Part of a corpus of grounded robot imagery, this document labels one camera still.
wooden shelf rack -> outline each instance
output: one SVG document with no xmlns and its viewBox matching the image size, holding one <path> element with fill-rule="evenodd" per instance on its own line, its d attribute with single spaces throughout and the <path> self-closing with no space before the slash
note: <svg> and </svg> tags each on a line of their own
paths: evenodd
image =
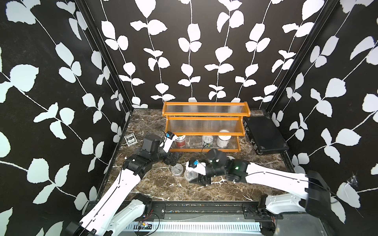
<svg viewBox="0 0 378 236">
<path fill-rule="evenodd" d="M 171 148 L 171 151 L 201 151 L 202 135 L 214 136 L 211 148 L 218 148 L 216 139 L 224 135 L 221 130 L 229 131 L 231 140 L 224 152 L 239 152 L 239 136 L 244 136 L 243 117 L 249 117 L 251 111 L 247 102 L 164 102 L 163 116 L 166 117 L 165 132 L 171 131 L 177 136 L 186 135 L 186 147 Z"/>
</svg>

brown marble surface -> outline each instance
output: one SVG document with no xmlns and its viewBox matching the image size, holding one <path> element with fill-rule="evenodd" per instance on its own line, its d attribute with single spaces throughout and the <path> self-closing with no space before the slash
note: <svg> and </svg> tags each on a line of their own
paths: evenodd
<svg viewBox="0 0 378 236">
<path fill-rule="evenodd" d="M 252 116 L 262 115 L 261 111 L 251 111 Z M 129 122 L 126 134 L 133 133 L 138 143 L 128 147 L 123 139 L 123 144 L 118 151 L 110 176 L 105 185 L 103 194 L 117 178 L 125 157 L 129 157 L 135 149 L 142 145 L 143 138 L 150 129 L 165 129 L 166 119 L 161 110 L 135 109 Z M 237 159 L 244 159 L 264 167 L 286 171 L 280 154 L 257 155 L 245 137 L 240 137 L 241 151 L 238 153 L 226 153 Z M 183 153 L 179 163 L 183 165 L 193 156 L 200 153 Z M 153 201 L 259 201 L 263 194 L 282 194 L 281 190 L 258 184 L 233 183 L 224 179 L 224 176 L 212 178 L 210 186 L 202 187 L 188 183 L 184 175 L 173 176 L 171 167 L 163 162 L 156 163 L 144 176 L 140 183 L 130 192 L 126 200 L 130 200 L 137 193 L 150 196 Z"/>
</svg>

wall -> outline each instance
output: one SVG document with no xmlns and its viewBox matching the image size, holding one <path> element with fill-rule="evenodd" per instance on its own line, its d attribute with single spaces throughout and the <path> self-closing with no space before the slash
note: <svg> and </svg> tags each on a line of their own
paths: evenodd
<svg viewBox="0 0 378 236">
<path fill-rule="evenodd" d="M 247 101 L 265 108 L 324 1 L 87 4 L 133 107 Z"/>
<path fill-rule="evenodd" d="M 127 107 L 76 9 L 0 4 L 1 236 L 55 236 L 78 221 L 125 124 Z"/>
<path fill-rule="evenodd" d="M 316 38 L 272 118 L 296 172 L 319 172 L 337 194 L 338 235 L 376 235 L 378 1 L 343 0 Z"/>
</svg>

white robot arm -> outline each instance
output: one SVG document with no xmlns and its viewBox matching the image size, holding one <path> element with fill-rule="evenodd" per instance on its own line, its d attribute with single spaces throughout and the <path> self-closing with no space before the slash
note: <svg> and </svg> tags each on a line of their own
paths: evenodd
<svg viewBox="0 0 378 236">
<path fill-rule="evenodd" d="M 130 204 L 116 214 L 126 196 L 140 182 L 154 163 L 163 161 L 175 165 L 178 154 L 169 152 L 177 136 L 166 133 L 165 140 L 150 134 L 146 135 L 141 148 L 126 159 L 118 177 L 95 207 L 80 223 L 71 222 L 66 234 L 72 236 L 117 236 L 136 218 L 151 212 L 151 199 L 138 194 Z"/>
<path fill-rule="evenodd" d="M 245 160 L 228 158 L 217 149 L 210 150 L 206 160 L 188 161 L 186 170 L 197 172 L 198 177 L 189 182 L 202 186 L 211 184 L 213 176 L 225 175 L 229 181 L 261 184 L 288 192 L 262 197 L 260 204 L 273 214 L 307 212 L 318 218 L 327 218 L 331 212 L 329 187 L 314 171 L 296 174 L 273 170 Z"/>
</svg>

white jar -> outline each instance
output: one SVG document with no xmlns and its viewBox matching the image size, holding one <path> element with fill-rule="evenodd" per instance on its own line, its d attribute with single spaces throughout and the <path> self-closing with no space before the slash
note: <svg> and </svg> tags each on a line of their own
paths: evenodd
<svg viewBox="0 0 378 236">
<path fill-rule="evenodd" d="M 226 148 L 230 139 L 231 135 L 219 135 L 217 138 L 217 146 L 219 148 Z"/>
</svg>

